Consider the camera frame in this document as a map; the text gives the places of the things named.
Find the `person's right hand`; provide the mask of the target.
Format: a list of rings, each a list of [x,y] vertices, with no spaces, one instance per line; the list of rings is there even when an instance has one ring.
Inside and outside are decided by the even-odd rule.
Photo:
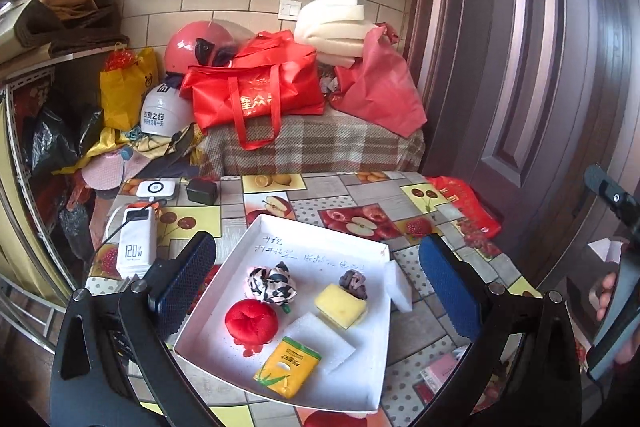
[[[605,275],[601,284],[601,294],[599,297],[599,306],[597,309],[597,320],[602,321],[605,317],[606,312],[608,312],[608,306],[610,305],[610,301],[613,296],[613,291],[616,284],[617,275],[614,272],[608,273]],[[636,354],[640,343],[640,333],[639,329],[636,329],[634,335],[630,339],[626,341],[623,347],[618,350],[617,355],[615,355],[614,362],[617,365],[626,365],[628,364]]]

